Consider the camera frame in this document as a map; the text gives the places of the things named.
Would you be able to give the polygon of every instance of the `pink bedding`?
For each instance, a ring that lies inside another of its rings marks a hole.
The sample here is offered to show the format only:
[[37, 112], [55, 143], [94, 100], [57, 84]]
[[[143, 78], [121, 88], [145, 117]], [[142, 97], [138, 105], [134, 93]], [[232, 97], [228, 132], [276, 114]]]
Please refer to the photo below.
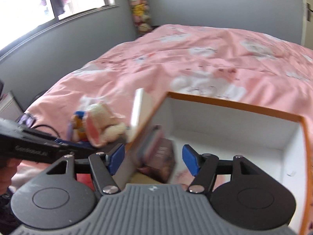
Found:
[[129, 123], [135, 90], [240, 101], [307, 119], [313, 142], [313, 51], [238, 29], [165, 25], [59, 80], [28, 111], [65, 138], [82, 99], [105, 97]]

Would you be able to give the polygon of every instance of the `wall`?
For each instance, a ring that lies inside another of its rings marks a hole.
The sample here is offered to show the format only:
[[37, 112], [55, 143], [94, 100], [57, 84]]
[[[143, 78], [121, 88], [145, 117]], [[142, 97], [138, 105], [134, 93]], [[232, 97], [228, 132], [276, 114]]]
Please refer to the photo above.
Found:
[[302, 0], [149, 0], [155, 25], [240, 28], [300, 44]]
[[0, 61], [4, 91], [12, 90], [23, 108], [39, 92], [113, 46], [135, 39], [127, 0], [35, 37]]

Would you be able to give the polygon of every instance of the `window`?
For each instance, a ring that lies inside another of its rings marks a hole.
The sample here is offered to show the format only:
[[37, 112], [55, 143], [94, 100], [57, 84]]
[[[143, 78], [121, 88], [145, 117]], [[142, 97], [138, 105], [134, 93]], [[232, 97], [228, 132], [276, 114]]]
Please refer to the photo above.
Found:
[[0, 57], [33, 34], [108, 0], [0, 0]]

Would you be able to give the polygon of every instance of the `door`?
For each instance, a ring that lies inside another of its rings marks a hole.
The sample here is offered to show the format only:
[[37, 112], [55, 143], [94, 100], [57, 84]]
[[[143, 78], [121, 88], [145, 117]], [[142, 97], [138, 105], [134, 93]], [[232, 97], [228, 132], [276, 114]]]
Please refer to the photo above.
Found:
[[303, 0], [304, 17], [301, 45], [313, 50], [313, 0]]

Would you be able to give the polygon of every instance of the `gray gripper base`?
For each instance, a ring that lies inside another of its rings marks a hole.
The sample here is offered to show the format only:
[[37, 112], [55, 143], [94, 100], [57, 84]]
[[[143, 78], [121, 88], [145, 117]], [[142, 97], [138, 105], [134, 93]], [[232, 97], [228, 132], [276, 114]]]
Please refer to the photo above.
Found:
[[20, 226], [14, 235], [295, 235], [287, 225], [250, 231], [217, 215], [204, 195], [180, 185], [128, 184], [124, 191], [103, 196], [83, 221], [61, 230]]

